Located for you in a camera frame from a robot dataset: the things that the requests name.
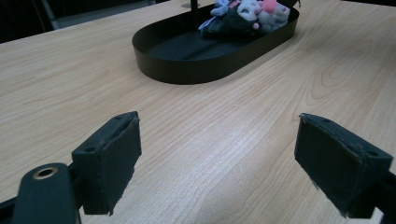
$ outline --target black oval tray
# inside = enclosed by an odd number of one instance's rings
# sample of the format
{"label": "black oval tray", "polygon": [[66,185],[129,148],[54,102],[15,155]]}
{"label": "black oval tray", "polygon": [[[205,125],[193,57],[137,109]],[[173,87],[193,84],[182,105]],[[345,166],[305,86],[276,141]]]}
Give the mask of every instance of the black oval tray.
{"label": "black oval tray", "polygon": [[290,8],[289,23],[269,35],[202,38],[198,23],[211,18],[213,5],[154,22],[139,31],[132,43],[140,70],[155,80],[198,84],[227,77],[294,35],[300,13]]}

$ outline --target screw hole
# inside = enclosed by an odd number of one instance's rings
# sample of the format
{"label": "screw hole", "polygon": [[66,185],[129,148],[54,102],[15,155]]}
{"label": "screw hole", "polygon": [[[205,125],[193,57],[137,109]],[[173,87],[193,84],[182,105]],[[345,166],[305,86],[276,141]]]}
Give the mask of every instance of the screw hole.
{"label": "screw hole", "polygon": [[36,180],[47,179],[47,178],[55,175],[57,172],[58,172],[58,168],[56,168],[56,167],[47,167],[47,168],[44,168],[44,169],[41,169],[41,170],[37,171],[33,175],[33,179],[36,179]]}
{"label": "screw hole", "polygon": [[95,147],[87,147],[87,148],[85,148],[84,151],[85,152],[93,152],[93,151],[95,151]]}

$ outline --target table surface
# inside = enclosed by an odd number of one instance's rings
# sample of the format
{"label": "table surface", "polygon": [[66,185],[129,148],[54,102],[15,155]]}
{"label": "table surface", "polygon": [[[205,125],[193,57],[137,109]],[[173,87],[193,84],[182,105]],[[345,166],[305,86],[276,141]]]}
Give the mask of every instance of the table surface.
{"label": "table surface", "polygon": [[310,113],[396,155],[395,8],[305,0],[291,40],[226,78],[178,86],[144,76],[132,36],[186,3],[0,45],[0,201],[29,170],[69,164],[107,120],[138,111],[134,177],[112,217],[83,223],[378,223],[378,210],[341,217],[293,151],[299,115]]}

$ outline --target plush toy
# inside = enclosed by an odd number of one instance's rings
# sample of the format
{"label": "plush toy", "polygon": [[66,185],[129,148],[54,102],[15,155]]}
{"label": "plush toy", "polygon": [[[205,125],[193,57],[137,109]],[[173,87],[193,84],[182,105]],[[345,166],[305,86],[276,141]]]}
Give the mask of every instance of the plush toy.
{"label": "plush toy", "polygon": [[288,24],[290,9],[278,3],[276,0],[265,0],[262,11],[257,16],[261,25],[259,32],[269,34]]}
{"label": "plush toy", "polygon": [[268,34],[288,23],[290,9],[276,0],[216,0],[212,19],[199,30],[203,37]]}

